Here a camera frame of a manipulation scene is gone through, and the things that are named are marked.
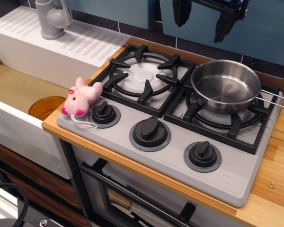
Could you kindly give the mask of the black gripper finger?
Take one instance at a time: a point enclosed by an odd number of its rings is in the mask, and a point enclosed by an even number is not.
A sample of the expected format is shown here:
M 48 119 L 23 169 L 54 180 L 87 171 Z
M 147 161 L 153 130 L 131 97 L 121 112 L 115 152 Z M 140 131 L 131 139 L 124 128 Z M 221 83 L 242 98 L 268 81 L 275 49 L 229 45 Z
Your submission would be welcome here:
M 190 0 L 173 0 L 172 1 L 174 20 L 178 27 L 183 26 L 189 19 L 192 1 Z
M 225 21 L 222 21 L 221 19 L 218 19 L 215 29 L 215 43 L 220 43 L 223 41 L 224 37 L 228 35 L 234 25 L 234 22 L 231 21 L 230 23 L 227 23 Z

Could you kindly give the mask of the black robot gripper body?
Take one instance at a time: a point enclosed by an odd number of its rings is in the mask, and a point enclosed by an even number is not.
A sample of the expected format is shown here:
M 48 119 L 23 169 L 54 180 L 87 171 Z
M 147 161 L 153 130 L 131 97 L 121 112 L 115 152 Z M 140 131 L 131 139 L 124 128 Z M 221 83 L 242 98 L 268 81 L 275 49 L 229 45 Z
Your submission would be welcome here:
M 249 4 L 249 0 L 193 0 L 193 2 L 220 12 L 219 21 L 226 23 L 243 20 Z

